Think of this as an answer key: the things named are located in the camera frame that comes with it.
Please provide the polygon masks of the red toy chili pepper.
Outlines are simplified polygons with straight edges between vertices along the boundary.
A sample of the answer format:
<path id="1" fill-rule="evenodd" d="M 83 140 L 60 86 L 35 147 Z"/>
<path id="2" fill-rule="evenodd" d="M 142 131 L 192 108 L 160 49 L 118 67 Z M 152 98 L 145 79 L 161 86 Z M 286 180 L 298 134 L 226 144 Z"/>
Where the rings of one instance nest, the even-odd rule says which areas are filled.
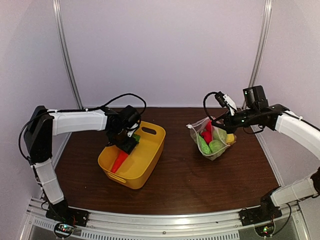
<path id="1" fill-rule="evenodd" d="M 124 163 L 124 161 L 127 159 L 128 156 L 129 156 L 128 153 L 120 150 L 115 162 L 113 163 L 113 166 L 111 168 L 111 172 L 116 173 L 118 171 L 118 169 L 121 167 L 121 165 Z"/>

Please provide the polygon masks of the yellow toy apple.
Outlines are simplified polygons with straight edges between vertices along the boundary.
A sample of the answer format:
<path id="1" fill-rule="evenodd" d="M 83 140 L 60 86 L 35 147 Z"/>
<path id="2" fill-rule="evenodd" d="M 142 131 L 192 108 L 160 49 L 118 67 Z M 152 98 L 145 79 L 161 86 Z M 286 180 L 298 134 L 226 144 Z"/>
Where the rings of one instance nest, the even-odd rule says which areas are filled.
<path id="1" fill-rule="evenodd" d="M 237 136 L 233 133 L 227 134 L 225 143 L 229 146 L 232 146 L 237 141 Z"/>

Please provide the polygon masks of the green toy pear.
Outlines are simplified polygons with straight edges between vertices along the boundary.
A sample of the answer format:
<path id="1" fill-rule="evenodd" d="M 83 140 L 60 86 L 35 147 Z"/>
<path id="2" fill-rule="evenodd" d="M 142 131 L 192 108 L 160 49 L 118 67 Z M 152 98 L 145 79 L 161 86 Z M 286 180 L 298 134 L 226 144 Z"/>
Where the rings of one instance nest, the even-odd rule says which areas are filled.
<path id="1" fill-rule="evenodd" d="M 214 140 L 220 140 L 222 142 L 225 142 L 228 134 L 225 130 L 215 127 L 212 136 Z"/>

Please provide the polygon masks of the yellow plastic basket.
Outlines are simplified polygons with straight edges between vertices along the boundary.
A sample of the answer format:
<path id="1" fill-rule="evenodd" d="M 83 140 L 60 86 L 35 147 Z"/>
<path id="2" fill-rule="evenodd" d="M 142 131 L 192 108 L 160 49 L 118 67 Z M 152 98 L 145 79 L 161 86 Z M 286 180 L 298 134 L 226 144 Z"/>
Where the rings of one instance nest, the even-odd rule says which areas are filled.
<path id="1" fill-rule="evenodd" d="M 116 172 L 112 169 L 120 149 L 105 147 L 98 157 L 99 166 L 110 180 L 134 190 L 143 187 L 157 165 L 164 149 L 166 131 L 159 125 L 143 121 L 136 134 L 140 136 L 138 145 Z"/>

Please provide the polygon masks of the clear dotted zip bag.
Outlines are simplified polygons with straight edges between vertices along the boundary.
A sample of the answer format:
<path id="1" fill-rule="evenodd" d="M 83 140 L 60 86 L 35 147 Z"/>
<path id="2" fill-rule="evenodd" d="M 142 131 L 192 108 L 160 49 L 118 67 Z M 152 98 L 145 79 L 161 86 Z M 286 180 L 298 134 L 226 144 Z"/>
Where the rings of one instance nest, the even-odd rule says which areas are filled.
<path id="1" fill-rule="evenodd" d="M 190 136 L 199 152 L 207 159 L 214 161 L 237 141 L 234 133 L 213 126 L 209 117 L 195 123 L 187 124 Z"/>

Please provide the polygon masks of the green toy cabbage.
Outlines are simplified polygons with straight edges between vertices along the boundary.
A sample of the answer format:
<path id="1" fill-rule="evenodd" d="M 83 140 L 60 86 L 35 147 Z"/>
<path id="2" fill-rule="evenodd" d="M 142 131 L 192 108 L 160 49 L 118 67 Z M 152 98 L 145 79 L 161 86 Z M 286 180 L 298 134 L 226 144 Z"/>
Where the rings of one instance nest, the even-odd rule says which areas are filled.
<path id="1" fill-rule="evenodd" d="M 218 139 L 214 139 L 209 143 L 209 148 L 213 154 L 219 152 L 225 146 L 226 145 Z"/>

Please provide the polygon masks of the red toy apple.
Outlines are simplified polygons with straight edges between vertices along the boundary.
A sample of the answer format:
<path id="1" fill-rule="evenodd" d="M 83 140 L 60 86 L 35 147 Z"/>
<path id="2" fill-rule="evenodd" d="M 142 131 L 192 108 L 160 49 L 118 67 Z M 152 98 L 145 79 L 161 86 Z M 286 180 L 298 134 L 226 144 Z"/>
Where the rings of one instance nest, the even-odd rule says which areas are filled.
<path id="1" fill-rule="evenodd" d="M 213 140 L 212 132 L 210 131 L 203 131 L 200 135 L 207 144 L 209 144 Z"/>
<path id="2" fill-rule="evenodd" d="M 208 131 L 208 132 L 211 132 L 212 131 L 212 124 L 211 122 L 208 122 L 205 126 L 205 130 Z"/>

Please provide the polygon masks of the green toy cucumber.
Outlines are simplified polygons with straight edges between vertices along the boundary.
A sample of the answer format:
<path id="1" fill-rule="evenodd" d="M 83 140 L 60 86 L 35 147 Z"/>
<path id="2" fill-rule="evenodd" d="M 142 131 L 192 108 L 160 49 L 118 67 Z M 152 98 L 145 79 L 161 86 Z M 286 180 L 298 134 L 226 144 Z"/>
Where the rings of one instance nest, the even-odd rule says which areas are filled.
<path id="1" fill-rule="evenodd" d="M 197 145 L 202 154 L 210 155 L 212 153 L 205 139 L 199 133 L 197 134 Z"/>

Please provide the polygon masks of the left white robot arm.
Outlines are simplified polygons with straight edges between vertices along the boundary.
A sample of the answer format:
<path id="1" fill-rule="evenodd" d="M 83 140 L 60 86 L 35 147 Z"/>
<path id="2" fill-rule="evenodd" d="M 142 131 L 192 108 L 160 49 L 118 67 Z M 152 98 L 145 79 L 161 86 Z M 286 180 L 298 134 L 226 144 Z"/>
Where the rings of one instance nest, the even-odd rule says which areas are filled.
<path id="1" fill-rule="evenodd" d="M 115 146 L 131 154 L 138 145 L 134 133 L 140 128 L 142 115 L 131 105 L 120 111 L 106 106 L 85 109 L 47 109 L 43 105 L 35 108 L 30 120 L 22 127 L 18 143 L 24 143 L 28 161 L 38 184 L 43 190 L 52 213 L 61 222 L 72 218 L 66 207 L 65 196 L 52 164 L 53 138 L 78 132 L 105 132 L 107 145 Z"/>

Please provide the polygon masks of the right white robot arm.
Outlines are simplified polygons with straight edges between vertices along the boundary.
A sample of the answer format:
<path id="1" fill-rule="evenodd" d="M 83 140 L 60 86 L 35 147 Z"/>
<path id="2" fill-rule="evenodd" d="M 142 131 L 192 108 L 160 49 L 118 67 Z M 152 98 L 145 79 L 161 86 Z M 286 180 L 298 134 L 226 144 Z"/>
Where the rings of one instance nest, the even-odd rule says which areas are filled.
<path id="1" fill-rule="evenodd" d="M 234 101 L 227 94 L 217 93 L 216 99 L 220 105 L 229 110 L 222 118 L 224 130 L 233 133 L 238 128 L 254 125 L 269 128 L 295 141 L 315 157 L 320 156 L 319 128 L 281 104 L 270 105 L 261 85 L 245 88 L 242 92 L 247 106 L 244 110 L 237 110 Z M 273 190 L 268 197 L 270 201 L 257 208 L 256 216 L 259 220 L 266 221 L 276 212 L 276 207 L 319 195 L 320 172 L 317 170 L 309 176 Z"/>

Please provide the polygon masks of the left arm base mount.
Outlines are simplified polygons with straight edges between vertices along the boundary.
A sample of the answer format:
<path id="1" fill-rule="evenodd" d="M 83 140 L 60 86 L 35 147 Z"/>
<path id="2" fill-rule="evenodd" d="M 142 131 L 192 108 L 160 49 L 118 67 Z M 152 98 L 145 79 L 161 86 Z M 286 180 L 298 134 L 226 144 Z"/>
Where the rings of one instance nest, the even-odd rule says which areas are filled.
<path id="1" fill-rule="evenodd" d="M 87 210 L 69 207 L 67 200 L 64 199 L 56 204 L 49 202 L 45 216 L 48 219 L 68 225 L 86 227 L 89 212 Z"/>

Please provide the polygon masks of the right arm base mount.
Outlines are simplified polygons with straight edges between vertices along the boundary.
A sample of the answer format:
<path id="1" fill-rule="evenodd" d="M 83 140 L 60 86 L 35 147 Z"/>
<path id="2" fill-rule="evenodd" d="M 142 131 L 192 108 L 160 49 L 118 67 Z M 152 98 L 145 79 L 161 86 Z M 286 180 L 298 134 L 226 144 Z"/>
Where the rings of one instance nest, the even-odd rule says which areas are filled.
<path id="1" fill-rule="evenodd" d="M 253 208 L 243 208 L 239 211 L 242 226 L 255 225 L 272 221 L 282 216 L 279 206 L 272 202 L 271 195 L 276 189 L 267 192 L 260 198 L 260 205 Z"/>

